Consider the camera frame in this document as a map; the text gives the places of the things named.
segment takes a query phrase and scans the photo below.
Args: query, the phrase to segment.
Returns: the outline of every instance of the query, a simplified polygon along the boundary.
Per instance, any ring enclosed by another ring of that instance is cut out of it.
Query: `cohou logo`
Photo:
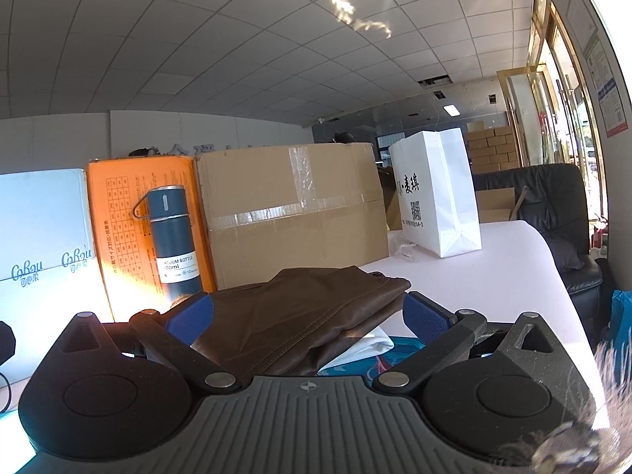
[[[63,267],[70,266],[70,272],[75,273],[81,267],[85,267],[85,261],[89,258],[92,258],[92,250],[81,251],[77,248],[73,253],[61,255],[61,265]]]
[[[20,285],[26,287],[39,279],[39,272],[42,270],[42,262],[31,263],[25,260],[22,266],[16,264],[11,269],[11,279],[20,281]]]

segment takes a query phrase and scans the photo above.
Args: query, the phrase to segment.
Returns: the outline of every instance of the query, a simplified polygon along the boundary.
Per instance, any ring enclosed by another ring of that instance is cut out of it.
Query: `ceiling vent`
[[[417,83],[423,87],[436,87],[439,85],[450,85],[452,80],[450,80],[450,77],[445,74],[435,76],[434,78],[426,78],[426,80],[419,80]]]

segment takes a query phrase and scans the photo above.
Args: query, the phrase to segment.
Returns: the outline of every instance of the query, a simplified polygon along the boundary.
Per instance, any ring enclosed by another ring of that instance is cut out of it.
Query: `bottle label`
[[[178,283],[200,275],[195,251],[168,258],[156,258],[162,283]]]

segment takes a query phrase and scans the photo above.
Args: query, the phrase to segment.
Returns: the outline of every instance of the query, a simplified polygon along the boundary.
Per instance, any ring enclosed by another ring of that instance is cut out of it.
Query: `ceiling light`
[[[448,105],[448,106],[443,107],[443,108],[446,109],[446,112],[448,114],[450,114],[452,117],[456,117],[457,115],[461,115],[459,110],[454,105]]]

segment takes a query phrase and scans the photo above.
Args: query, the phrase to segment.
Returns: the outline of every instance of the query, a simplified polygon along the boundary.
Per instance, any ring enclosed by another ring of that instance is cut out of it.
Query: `white table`
[[[522,312],[539,313],[562,342],[595,397],[604,403],[592,351],[571,298],[555,269],[549,247],[524,221],[480,226],[482,250],[439,258],[419,246],[412,257],[390,256],[362,266],[366,272],[406,278],[411,290],[456,312],[471,308],[490,322],[514,322]],[[401,240],[401,232],[389,232],[389,243]],[[388,318],[382,329],[389,335],[414,337],[401,312]],[[605,412],[600,423],[607,425]]]

